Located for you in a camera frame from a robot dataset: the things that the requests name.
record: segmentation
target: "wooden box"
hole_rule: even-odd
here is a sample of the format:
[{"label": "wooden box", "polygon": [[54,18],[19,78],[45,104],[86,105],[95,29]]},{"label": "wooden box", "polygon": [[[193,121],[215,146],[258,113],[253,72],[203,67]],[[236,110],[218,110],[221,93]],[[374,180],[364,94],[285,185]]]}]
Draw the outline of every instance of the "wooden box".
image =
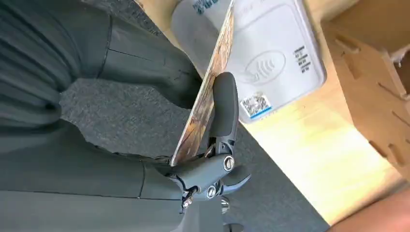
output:
[{"label": "wooden box", "polygon": [[410,0],[361,0],[322,27],[355,127],[410,180]]}]

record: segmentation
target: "metal screw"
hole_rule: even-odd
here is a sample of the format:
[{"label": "metal screw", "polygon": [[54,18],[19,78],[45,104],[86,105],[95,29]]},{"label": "metal screw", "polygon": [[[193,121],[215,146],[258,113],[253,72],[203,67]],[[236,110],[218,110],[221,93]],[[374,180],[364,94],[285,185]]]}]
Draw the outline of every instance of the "metal screw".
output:
[{"label": "metal screw", "polygon": [[217,189],[215,188],[215,186],[211,185],[209,186],[208,190],[206,191],[206,197],[208,199],[212,199],[215,197],[215,194],[217,193]]},{"label": "metal screw", "polygon": [[235,160],[232,156],[227,156],[223,161],[223,168],[225,171],[230,172],[234,168]]},{"label": "metal screw", "polygon": [[188,206],[190,206],[192,204],[192,200],[191,199],[186,199],[184,201],[184,203],[182,204],[182,206],[184,207],[184,209],[188,208]]}]

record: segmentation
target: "skin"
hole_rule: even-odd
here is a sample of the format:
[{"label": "skin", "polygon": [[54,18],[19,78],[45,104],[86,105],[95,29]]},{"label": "skin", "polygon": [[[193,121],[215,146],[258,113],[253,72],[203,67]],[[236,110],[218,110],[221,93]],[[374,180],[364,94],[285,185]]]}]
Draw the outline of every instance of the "skin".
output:
[{"label": "skin", "polygon": [[410,189],[370,205],[328,232],[410,232]]}]

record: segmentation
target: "bolt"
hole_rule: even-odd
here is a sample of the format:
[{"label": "bolt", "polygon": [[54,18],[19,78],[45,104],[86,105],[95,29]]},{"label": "bolt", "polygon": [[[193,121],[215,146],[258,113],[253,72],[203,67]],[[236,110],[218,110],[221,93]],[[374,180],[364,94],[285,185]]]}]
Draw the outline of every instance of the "bolt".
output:
[{"label": "bolt", "polygon": [[217,189],[215,186],[211,185],[209,186],[208,190],[206,191],[206,197],[209,199],[212,199],[215,197],[215,194],[217,193]]},{"label": "bolt", "polygon": [[230,172],[234,168],[235,160],[232,156],[227,156],[223,161],[223,168],[225,171]]},{"label": "bolt", "polygon": [[188,201],[184,201],[184,208],[185,208],[185,209],[188,208],[189,205],[190,205],[190,204],[188,203]]}]

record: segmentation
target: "white device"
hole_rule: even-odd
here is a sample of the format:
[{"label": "white device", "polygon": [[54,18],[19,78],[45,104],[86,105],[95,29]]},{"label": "white device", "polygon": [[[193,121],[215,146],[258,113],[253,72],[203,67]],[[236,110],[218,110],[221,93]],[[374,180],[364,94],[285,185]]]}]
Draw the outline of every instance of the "white device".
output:
[{"label": "white device", "polygon": [[[183,0],[172,31],[201,72],[209,63],[228,0]],[[320,88],[326,79],[301,0],[236,0],[226,67],[235,76],[239,119],[252,123]]]}]

